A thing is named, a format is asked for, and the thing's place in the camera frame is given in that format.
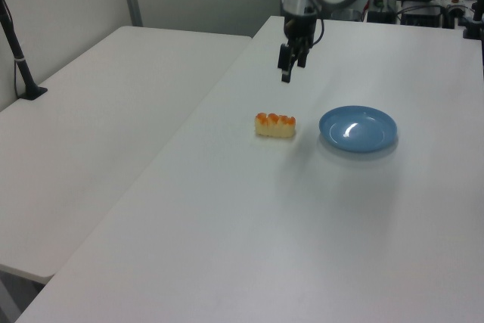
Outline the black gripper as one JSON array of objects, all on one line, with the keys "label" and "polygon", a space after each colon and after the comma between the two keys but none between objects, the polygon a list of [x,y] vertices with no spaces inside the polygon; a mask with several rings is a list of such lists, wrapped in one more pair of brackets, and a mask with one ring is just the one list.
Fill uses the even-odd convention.
[{"label": "black gripper", "polygon": [[290,83],[293,68],[293,49],[298,47],[297,66],[305,67],[307,57],[314,44],[316,14],[297,15],[284,13],[284,35],[287,44],[281,44],[278,56],[278,69],[281,70],[281,81]]}]

